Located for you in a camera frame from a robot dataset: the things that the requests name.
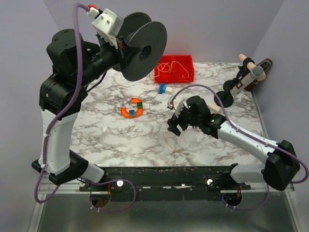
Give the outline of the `dark grey perforated spool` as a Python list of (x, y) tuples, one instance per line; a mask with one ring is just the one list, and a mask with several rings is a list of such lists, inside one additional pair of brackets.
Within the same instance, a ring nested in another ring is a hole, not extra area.
[(166, 27), (143, 12), (135, 12), (124, 18), (124, 23), (118, 33), (127, 44), (141, 48), (133, 58), (128, 72), (123, 77), (131, 82), (146, 77), (158, 64), (167, 44)]

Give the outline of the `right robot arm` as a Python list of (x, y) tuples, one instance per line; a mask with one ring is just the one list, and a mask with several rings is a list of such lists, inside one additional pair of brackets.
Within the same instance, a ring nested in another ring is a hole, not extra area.
[(257, 158), (260, 164), (238, 164), (232, 169), (230, 176), (236, 183), (265, 182), (283, 191), (300, 170), (290, 142), (276, 142), (232, 126), (224, 115), (211, 113), (199, 96), (180, 102), (167, 124), (168, 130), (177, 136), (189, 126), (199, 128), (204, 134), (236, 145)]

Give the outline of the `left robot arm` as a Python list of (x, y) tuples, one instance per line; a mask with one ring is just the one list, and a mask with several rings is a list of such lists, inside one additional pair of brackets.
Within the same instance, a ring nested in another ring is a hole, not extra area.
[(39, 105), (43, 119), (40, 157), (31, 166), (47, 173), (55, 185), (82, 178), (93, 183), (103, 180), (102, 168), (70, 149), (74, 122), (87, 97), (87, 87), (108, 70), (126, 64), (123, 77), (131, 82), (144, 78), (162, 57), (167, 30), (158, 22), (126, 30), (116, 39), (120, 48), (106, 42), (83, 40), (74, 29), (57, 32), (47, 47), (53, 73), (41, 85)]

